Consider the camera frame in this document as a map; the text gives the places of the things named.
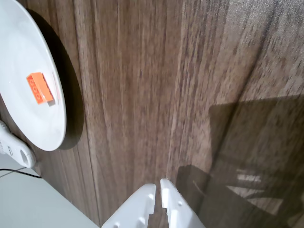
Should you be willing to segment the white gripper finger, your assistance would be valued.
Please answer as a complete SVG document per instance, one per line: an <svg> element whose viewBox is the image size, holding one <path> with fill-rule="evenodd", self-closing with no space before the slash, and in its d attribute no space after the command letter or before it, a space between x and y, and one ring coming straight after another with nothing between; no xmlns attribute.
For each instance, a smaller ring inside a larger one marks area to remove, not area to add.
<svg viewBox="0 0 304 228"><path fill-rule="evenodd" d="M166 209L169 228L205 228L199 217L168 179L161 179L161 205Z"/></svg>
<svg viewBox="0 0 304 228"><path fill-rule="evenodd" d="M102 228L147 228L154 213L156 185L149 183L134 192Z"/></svg>

